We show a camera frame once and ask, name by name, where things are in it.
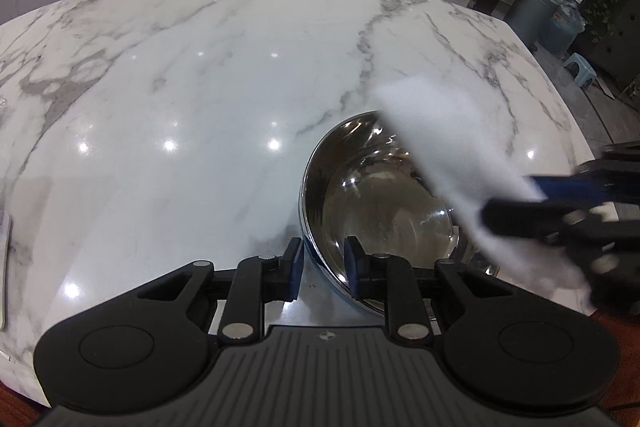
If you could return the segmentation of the white paper towel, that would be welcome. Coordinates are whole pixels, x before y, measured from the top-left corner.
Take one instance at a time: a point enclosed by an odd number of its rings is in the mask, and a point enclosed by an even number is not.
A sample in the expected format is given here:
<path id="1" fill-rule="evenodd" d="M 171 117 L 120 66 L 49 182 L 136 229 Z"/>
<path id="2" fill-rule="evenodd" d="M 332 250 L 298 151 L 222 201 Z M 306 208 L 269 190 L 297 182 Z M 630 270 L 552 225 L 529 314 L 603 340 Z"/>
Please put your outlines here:
<path id="1" fill-rule="evenodd" d="M 587 296 L 587 282 L 561 249 L 498 236 L 480 220 L 489 199 L 541 202 L 546 196 L 518 172 L 485 129 L 469 95 L 438 80 L 410 77 L 382 84 L 372 96 L 427 185 L 454 210 L 484 257 L 509 281 L 578 308 Z"/>

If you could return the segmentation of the stainless steel bowl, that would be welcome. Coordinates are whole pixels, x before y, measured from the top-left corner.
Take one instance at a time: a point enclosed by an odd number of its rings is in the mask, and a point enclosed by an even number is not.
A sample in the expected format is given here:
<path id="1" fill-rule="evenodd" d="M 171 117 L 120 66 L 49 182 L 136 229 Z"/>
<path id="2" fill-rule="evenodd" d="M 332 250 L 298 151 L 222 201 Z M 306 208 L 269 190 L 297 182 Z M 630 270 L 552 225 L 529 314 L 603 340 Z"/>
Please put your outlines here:
<path id="1" fill-rule="evenodd" d="M 490 263 L 437 198 L 410 152 L 376 112 L 331 129 L 311 153 L 298 198 L 306 243 L 322 274 L 347 301 L 381 315 L 382 303 L 349 292 L 343 243 L 355 236 L 369 254 L 391 254 L 431 270 L 450 257 L 494 277 Z"/>

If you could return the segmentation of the small blue plastic stool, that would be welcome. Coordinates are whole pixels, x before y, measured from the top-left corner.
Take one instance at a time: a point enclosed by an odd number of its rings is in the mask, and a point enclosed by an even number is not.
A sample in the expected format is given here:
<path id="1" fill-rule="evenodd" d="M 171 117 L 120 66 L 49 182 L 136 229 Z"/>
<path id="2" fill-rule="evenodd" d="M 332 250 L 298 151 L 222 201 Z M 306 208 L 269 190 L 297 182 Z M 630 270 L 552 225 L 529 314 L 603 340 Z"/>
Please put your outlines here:
<path id="1" fill-rule="evenodd" d="M 574 83 L 580 89 L 587 89 L 593 80 L 597 79 L 597 73 L 589 62 L 578 53 L 573 53 L 563 62 L 563 67 L 571 72 Z"/>

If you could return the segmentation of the blue bagged trash bin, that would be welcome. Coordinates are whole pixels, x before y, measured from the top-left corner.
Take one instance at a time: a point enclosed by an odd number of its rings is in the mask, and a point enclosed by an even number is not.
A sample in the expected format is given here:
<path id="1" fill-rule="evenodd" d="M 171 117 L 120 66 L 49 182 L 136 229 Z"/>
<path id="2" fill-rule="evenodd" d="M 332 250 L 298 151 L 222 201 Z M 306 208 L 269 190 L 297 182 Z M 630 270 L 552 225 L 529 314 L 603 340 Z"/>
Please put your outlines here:
<path id="1" fill-rule="evenodd" d="M 560 0 L 552 17 L 542 28 L 538 42 L 552 55 L 561 57 L 585 30 L 585 26 L 579 5 L 574 0 Z"/>

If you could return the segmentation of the grey metal trash can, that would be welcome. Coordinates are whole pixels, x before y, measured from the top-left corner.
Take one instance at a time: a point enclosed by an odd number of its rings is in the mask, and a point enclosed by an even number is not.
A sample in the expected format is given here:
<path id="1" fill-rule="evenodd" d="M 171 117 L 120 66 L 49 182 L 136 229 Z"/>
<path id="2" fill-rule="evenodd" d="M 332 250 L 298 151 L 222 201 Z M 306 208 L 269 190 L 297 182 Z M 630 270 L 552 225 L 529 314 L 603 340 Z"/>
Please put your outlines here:
<path id="1" fill-rule="evenodd" d="M 559 6 L 559 0 L 514 0 L 504 21 L 530 48 Z"/>

